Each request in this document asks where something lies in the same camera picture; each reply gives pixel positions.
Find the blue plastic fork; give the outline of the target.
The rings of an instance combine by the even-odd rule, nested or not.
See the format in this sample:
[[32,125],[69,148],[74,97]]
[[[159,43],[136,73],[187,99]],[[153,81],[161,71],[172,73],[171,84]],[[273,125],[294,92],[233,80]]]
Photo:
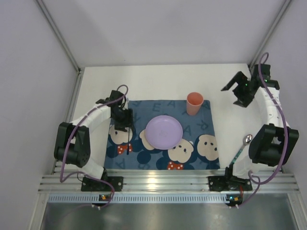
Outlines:
[[132,130],[130,128],[127,129],[128,133],[128,139],[127,139],[127,151],[126,154],[129,155],[129,153],[132,151],[130,140],[132,138]]

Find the metal spoon patterned handle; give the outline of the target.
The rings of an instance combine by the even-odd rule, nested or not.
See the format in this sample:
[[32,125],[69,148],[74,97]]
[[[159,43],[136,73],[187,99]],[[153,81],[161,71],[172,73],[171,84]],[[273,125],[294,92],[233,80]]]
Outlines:
[[237,154],[234,156],[234,158],[230,162],[229,168],[233,168],[235,162],[240,157],[240,155],[243,152],[244,148],[246,146],[248,146],[252,142],[252,140],[253,140],[253,135],[252,134],[248,134],[245,137],[243,137],[243,139],[242,139],[242,146],[240,147],[240,149],[238,150]]

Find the purple plastic plate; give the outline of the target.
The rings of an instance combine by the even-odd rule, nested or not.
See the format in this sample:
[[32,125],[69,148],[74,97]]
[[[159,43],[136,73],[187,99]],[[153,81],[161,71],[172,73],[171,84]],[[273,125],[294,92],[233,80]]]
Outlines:
[[156,116],[146,125],[145,138],[155,149],[171,149],[180,143],[182,137],[182,125],[172,116]]

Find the coral plastic cup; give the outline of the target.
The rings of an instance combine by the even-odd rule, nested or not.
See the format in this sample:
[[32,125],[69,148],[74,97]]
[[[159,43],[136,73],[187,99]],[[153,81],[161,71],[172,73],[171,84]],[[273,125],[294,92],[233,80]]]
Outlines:
[[190,116],[194,116],[200,110],[203,104],[203,96],[198,92],[191,92],[187,95],[187,113]]

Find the blue bear print placemat cloth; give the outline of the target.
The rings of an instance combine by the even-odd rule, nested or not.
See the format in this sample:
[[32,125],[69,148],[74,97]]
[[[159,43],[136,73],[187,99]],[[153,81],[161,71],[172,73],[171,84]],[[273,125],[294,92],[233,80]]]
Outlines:
[[134,130],[109,127],[104,166],[122,170],[215,170],[219,153],[211,104],[196,115],[185,100],[130,101]]

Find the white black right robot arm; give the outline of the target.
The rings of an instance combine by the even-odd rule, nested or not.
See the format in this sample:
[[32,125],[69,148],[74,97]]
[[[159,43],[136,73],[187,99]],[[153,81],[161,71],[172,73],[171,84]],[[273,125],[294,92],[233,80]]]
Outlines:
[[222,89],[227,91],[237,83],[233,90],[237,98],[234,104],[246,108],[256,101],[263,125],[248,145],[248,156],[239,160],[236,155],[226,167],[218,191],[237,190],[240,186],[250,185],[250,180],[234,176],[233,169],[242,169],[249,175],[257,171],[257,164],[279,170],[288,161],[298,141],[298,131],[290,128],[283,115],[280,86],[278,81],[271,79],[270,68],[267,64],[255,65],[250,79],[238,72]]

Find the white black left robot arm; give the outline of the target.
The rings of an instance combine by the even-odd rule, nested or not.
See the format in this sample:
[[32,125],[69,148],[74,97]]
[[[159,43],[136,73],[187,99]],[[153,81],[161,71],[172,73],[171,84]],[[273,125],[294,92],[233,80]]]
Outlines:
[[64,176],[66,164],[76,166],[91,180],[105,182],[106,170],[97,164],[91,156],[91,133],[108,119],[113,120],[116,135],[125,134],[128,138],[134,131],[133,110],[126,108],[126,93],[112,90],[109,97],[99,99],[89,112],[78,119],[62,122],[57,131],[54,158],[62,162],[60,182],[66,181],[72,174]]

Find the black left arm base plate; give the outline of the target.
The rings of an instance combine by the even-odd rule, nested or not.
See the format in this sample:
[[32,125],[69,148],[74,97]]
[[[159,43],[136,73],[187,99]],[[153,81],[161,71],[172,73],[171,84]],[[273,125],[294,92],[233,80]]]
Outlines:
[[[122,191],[123,188],[123,177],[121,176],[110,176],[107,182],[114,187],[115,192]],[[81,186],[82,192],[111,192],[111,187],[105,183],[97,180],[89,179],[84,177]]]

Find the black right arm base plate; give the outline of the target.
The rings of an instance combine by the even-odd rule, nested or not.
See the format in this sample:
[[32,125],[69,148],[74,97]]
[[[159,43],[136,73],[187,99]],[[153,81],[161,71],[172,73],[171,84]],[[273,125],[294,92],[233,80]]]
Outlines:
[[223,191],[252,191],[252,185],[250,180],[231,176],[209,176],[208,177],[209,190],[215,192]]

